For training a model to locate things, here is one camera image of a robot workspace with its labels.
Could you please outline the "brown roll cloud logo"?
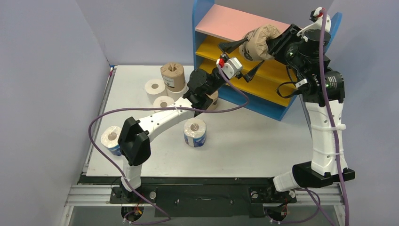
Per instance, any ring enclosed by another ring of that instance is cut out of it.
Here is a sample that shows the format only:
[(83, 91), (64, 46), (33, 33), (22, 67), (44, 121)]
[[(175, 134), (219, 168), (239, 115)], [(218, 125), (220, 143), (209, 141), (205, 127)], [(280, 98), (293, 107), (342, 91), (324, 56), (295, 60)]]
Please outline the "brown roll cloud logo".
[(218, 91), (214, 92), (211, 95), (208, 95), (210, 99), (212, 99), (212, 103), (210, 106), (207, 108), (209, 111), (213, 111), (217, 108), (217, 103), (218, 103)]

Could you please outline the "blue plastic tissue roll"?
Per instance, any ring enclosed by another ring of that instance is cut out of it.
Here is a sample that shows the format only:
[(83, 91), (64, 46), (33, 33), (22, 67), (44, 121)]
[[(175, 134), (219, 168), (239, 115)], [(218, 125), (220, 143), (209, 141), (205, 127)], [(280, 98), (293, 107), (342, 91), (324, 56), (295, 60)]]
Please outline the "blue plastic tissue roll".
[(184, 124), (184, 140), (191, 147), (201, 147), (207, 139), (207, 125), (197, 118), (190, 118)]

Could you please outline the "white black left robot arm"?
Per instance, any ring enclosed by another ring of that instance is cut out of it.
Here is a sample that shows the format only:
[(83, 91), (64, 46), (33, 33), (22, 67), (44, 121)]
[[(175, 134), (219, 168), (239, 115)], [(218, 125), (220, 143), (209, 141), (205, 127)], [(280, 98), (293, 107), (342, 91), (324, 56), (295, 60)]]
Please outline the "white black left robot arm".
[(211, 73), (195, 69), (187, 82), (188, 90), (166, 110), (141, 119), (130, 117), (125, 120), (118, 144), (122, 155), (123, 176), (120, 187), (122, 197), (128, 202), (140, 198), (141, 167), (151, 155), (151, 141), (174, 125), (196, 117), (211, 106), (212, 94), (218, 91), (232, 78), (243, 78), (250, 82), (259, 67), (268, 60), (268, 47), (260, 50), (247, 50), (249, 39), (243, 38), (234, 42), (221, 42), (218, 47), (222, 54), (216, 61)]

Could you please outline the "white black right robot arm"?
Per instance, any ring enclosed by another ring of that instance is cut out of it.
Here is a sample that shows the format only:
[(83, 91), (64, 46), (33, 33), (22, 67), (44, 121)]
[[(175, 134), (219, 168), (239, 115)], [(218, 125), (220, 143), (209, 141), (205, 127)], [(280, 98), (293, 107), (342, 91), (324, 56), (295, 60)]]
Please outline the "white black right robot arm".
[(299, 27), (290, 25), (281, 35), (267, 41), (269, 53), (276, 61), (293, 68), (297, 80), (295, 95), (302, 95), (310, 118), (312, 160), (293, 165), (292, 169), (273, 178), (266, 187), (266, 197), (279, 200), (285, 191), (300, 187), (321, 188), (340, 180), (353, 180), (355, 171), (347, 166), (342, 145), (344, 79), (329, 67), (330, 59), (319, 56), (330, 34), (320, 36), (311, 28), (298, 36)]

